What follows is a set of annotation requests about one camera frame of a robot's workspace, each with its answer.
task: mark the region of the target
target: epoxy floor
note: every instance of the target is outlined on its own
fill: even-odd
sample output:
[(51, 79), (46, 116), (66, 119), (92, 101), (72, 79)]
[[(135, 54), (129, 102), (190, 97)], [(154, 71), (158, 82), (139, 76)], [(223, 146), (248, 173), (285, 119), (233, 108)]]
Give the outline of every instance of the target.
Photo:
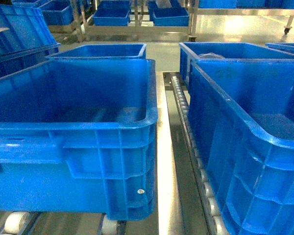
[[(293, 28), (284, 35), (288, 17), (261, 16), (198, 16), (197, 42), (249, 42), (264, 45), (267, 42), (294, 42)], [(157, 71), (179, 71), (179, 46), (174, 42), (176, 35), (161, 36), (166, 42), (155, 42), (156, 38), (135, 38), (147, 42), (147, 58), (156, 60)], [(131, 37), (96, 38), (96, 41), (74, 43), (56, 35), (62, 43), (61, 51), (84, 44), (128, 43)], [(181, 123), (176, 109), (173, 93), (167, 91), (171, 137), (177, 170), (177, 179), (185, 232), (187, 235), (207, 235), (207, 228), (198, 197), (192, 167), (183, 139)], [(34, 235), (92, 235), (97, 234), (99, 214), (90, 213), (45, 213), (36, 226)], [(127, 235), (157, 234), (157, 211), (142, 221), (128, 222)]]

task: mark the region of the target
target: white roller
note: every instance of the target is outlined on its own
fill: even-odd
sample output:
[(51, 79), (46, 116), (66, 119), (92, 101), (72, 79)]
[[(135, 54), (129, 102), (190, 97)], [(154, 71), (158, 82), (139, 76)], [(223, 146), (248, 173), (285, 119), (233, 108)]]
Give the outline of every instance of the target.
[(220, 210), (219, 210), (217, 201), (216, 201), (216, 199), (214, 197), (209, 197), (208, 198), (208, 207), (209, 207), (210, 214), (212, 216), (220, 215)]
[(208, 175), (204, 169), (200, 169), (199, 174), (200, 174), (200, 179), (203, 183), (208, 182)]
[(101, 228), (102, 235), (117, 235), (118, 234), (118, 221), (110, 220), (107, 215), (104, 216)]
[(203, 184), (203, 187), (204, 187), (204, 191), (205, 191), (205, 196), (206, 197), (214, 197), (214, 193), (212, 192), (212, 188), (211, 188), (210, 183), (205, 182)]
[(28, 212), (17, 211), (11, 213), (5, 221), (4, 231), (8, 234), (18, 234), (29, 217)]
[(197, 158), (197, 165), (198, 165), (198, 169), (203, 169), (204, 168), (204, 164), (202, 163), (200, 158)]
[(225, 225), (221, 216), (214, 216), (213, 221), (215, 225), (216, 235), (230, 235), (227, 229), (225, 228)]

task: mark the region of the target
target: plastic crate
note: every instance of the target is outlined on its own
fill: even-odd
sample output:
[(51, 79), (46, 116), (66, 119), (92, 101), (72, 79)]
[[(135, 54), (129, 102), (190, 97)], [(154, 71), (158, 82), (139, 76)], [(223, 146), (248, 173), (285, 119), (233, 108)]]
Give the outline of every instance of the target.
[(0, 56), (56, 44), (39, 9), (0, 4)]
[(293, 54), (249, 43), (180, 43), (180, 74), (189, 87), (192, 60), (200, 54), (215, 53), (226, 59), (294, 59)]
[(101, 8), (93, 15), (93, 20), (99, 26), (127, 26), (130, 14), (125, 8)]
[(156, 121), (152, 60), (47, 61), (1, 78), (0, 211), (147, 217)]
[(281, 8), (283, 0), (267, 0), (266, 7), (268, 8)]
[(21, 6), (21, 7), (34, 7), (38, 8), (41, 5), (44, 5), (49, 0), (13, 0), (13, 6)]
[(126, 8), (130, 9), (131, 7), (131, 1), (129, 0), (115, 0), (115, 1), (108, 1), (103, 0), (100, 2), (99, 8)]
[(155, 26), (188, 26), (189, 18), (184, 7), (155, 9), (153, 12)]
[(294, 0), (283, 0), (282, 8), (294, 9)]
[(266, 0), (238, 0), (237, 7), (257, 8), (265, 7)]
[(0, 57), (0, 77), (45, 61), (45, 56), (58, 53), (61, 44), (38, 47)]
[(178, 0), (170, 0), (170, 3), (172, 7), (181, 7), (181, 4)]
[(155, 9), (159, 9), (156, 1), (148, 1), (148, 13), (150, 21), (153, 21), (153, 12)]
[(200, 8), (236, 8), (238, 0), (200, 0)]
[(294, 235), (294, 60), (193, 64), (188, 112), (232, 235)]
[(50, 1), (39, 7), (48, 25), (68, 25), (73, 22), (73, 11), (67, 1)]
[(83, 45), (46, 57), (55, 59), (132, 58), (146, 59), (146, 44)]
[(294, 43), (267, 43), (266, 46), (294, 54)]

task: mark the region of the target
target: stacked crate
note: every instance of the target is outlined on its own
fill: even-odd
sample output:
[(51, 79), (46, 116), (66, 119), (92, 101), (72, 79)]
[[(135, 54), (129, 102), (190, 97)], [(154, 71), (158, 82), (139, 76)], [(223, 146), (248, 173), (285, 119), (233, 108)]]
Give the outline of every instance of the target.
[(232, 235), (294, 235), (294, 54), (244, 43), (180, 47), (201, 187), (219, 209), (212, 216)]
[(39, 9), (0, 5), (0, 27), (9, 28), (0, 32), (0, 77), (58, 52), (60, 44), (50, 34)]

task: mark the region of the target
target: crate rim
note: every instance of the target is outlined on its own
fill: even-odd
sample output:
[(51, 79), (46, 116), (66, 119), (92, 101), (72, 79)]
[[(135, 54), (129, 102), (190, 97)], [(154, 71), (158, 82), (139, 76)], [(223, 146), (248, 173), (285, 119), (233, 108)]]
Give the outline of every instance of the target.
[[(99, 12), (99, 11), (104, 11), (104, 10), (127, 10), (127, 14), (126, 16), (124, 17), (108, 17), (108, 16), (105, 16), (105, 17), (100, 17), (100, 16), (97, 16), (96, 13)], [(100, 19), (126, 19), (129, 17), (129, 15), (131, 14), (131, 9), (127, 9), (127, 8), (99, 8), (93, 15), (93, 18), (100, 18)]]
[[(129, 61), (138, 61), (137, 59), (128, 59)], [(147, 87), (156, 87), (156, 72), (155, 72), (155, 61), (151, 59), (142, 59), (139, 61), (147, 61), (150, 63), (149, 77)], [(36, 67), (43, 66), (46, 64), (51, 64), (52, 61), (45, 61), (34, 65), (32, 67), (28, 67), (24, 70), (9, 74), (4, 77), (0, 77), (0, 82), (5, 79), (9, 79), (9, 77), (25, 73)], [(148, 97), (156, 97), (156, 88), (155, 89), (147, 89), (147, 103), (146, 103), (146, 116), (143, 120), (132, 122), (132, 123), (119, 123), (119, 122), (54, 122), (54, 123), (46, 123), (46, 122), (0, 122), (0, 130), (14, 130), (15, 128), (11, 127), (13, 123), (17, 123), (18, 130), (119, 130), (119, 129), (139, 129), (142, 127), (150, 126), (156, 123), (158, 119), (158, 109), (157, 109), (157, 99), (150, 99)]]
[(190, 16), (190, 13), (186, 9), (186, 7), (171, 7), (171, 8), (182, 8), (187, 13), (187, 15), (185, 15), (185, 16), (156, 17), (155, 12), (164, 9), (164, 8), (157, 8), (157, 9), (154, 9), (152, 16), (154, 19), (171, 19), (171, 18), (176, 19), (177, 17), (189, 17)]
[(45, 4), (39, 6), (38, 9), (40, 9), (42, 12), (43, 12), (43, 11), (45, 11), (45, 12), (54, 12), (54, 11), (55, 11), (55, 12), (63, 12), (63, 11), (66, 11), (67, 9), (69, 9), (69, 8), (71, 7), (71, 5), (69, 4), (66, 8), (64, 8), (64, 9), (61, 10), (61, 11), (59, 11), (59, 10), (43, 10), (43, 9), (41, 9), (43, 6), (49, 4), (49, 3), (53, 2), (53, 1), (56, 1), (56, 0), (48, 1), (48, 2), (46, 2)]
[(53, 48), (60, 47), (60, 46), (61, 46), (61, 43), (57, 43), (57, 44), (51, 44), (51, 45), (42, 46), (42, 47), (36, 47), (34, 49), (28, 49), (28, 50), (14, 52), (11, 54), (0, 56), (0, 63), (7, 61), (7, 60), (23, 57), (28, 54), (37, 53), (37, 52), (40, 52), (43, 50), (49, 50), (49, 49), (53, 49)]
[(294, 64), (294, 59), (268, 59), (268, 60), (257, 60), (254, 61), (252, 59), (249, 60), (236, 60), (236, 59), (228, 59), (226, 61), (222, 60), (213, 60), (213, 59), (200, 59), (196, 61), (192, 61), (192, 65), (194, 68), (196, 68), (203, 76), (203, 78), (213, 87), (213, 89), (216, 91), (217, 95), (222, 98), (223, 100), (226, 100), (227, 104), (229, 105), (230, 109), (236, 113), (236, 115), (241, 119), (248, 127), (250, 132), (255, 135), (257, 138), (267, 141), (271, 143), (272, 145), (288, 148), (288, 149), (294, 149), (294, 140), (286, 140), (282, 138), (278, 138), (276, 136), (273, 136), (269, 134), (267, 131), (265, 131), (227, 92), (225, 92), (197, 63), (229, 63), (232, 62), (235, 63), (242, 63), (242, 64), (256, 64), (256, 63), (271, 63), (271, 64), (279, 64), (279, 63), (292, 63)]
[(270, 49), (282, 51), (280, 49), (291, 49), (294, 50), (294, 46), (290, 45), (292, 43), (266, 43), (266, 46), (268, 46)]
[(86, 46), (114, 46), (114, 45), (126, 45), (126, 46), (132, 46), (132, 45), (142, 45), (141, 50), (139, 51), (138, 55), (131, 55), (131, 56), (85, 56), (85, 57), (76, 57), (76, 56), (59, 56), (63, 53), (66, 53), (70, 50), (66, 50), (66, 51), (62, 51), (62, 52), (58, 52), (52, 55), (48, 55), (45, 58), (46, 59), (51, 59), (51, 60), (59, 60), (59, 59), (118, 59), (118, 58), (136, 58), (136, 57), (141, 57), (146, 49), (147, 44), (145, 43), (130, 43), (130, 44), (126, 44), (126, 43), (122, 43), (122, 44), (86, 44), (86, 45), (82, 45), (79, 47), (76, 47), (74, 49), (71, 50), (75, 50), (77, 48), (81, 48), (81, 47), (86, 47)]
[[(220, 43), (214, 43), (214, 42), (198, 42), (198, 43), (187, 43), (187, 42), (184, 42), (184, 43), (179, 43), (179, 46), (180, 48), (186, 52), (186, 54), (188, 54), (189, 56), (191, 56), (191, 59), (194, 60), (194, 59), (198, 59), (198, 60), (202, 60), (200, 58), (198, 58), (198, 55), (196, 53), (194, 53), (187, 45), (192, 45), (192, 44), (220, 44)], [(222, 43), (222, 44), (244, 44), (244, 45), (252, 45), (252, 46), (256, 46), (256, 47), (262, 47), (262, 48), (265, 48), (265, 49), (268, 49), (268, 50), (273, 50), (273, 51), (277, 51), (277, 52), (280, 52), (280, 53), (284, 53), (284, 54), (287, 54), (287, 55), (290, 55), (290, 56), (294, 56), (294, 54), (292, 53), (289, 53), (289, 52), (286, 52), (286, 51), (280, 51), (280, 50), (277, 50), (277, 49), (274, 49), (274, 48), (269, 48), (269, 47), (263, 47), (263, 46), (259, 46), (259, 45), (256, 45), (256, 44), (253, 44), (253, 43), (230, 43), (230, 42), (226, 42), (226, 43)], [(221, 59), (221, 60), (233, 60), (234, 58), (224, 58), (224, 59)], [(236, 58), (236, 59), (240, 59), (240, 60), (264, 60), (264, 59), (244, 59), (244, 58)]]

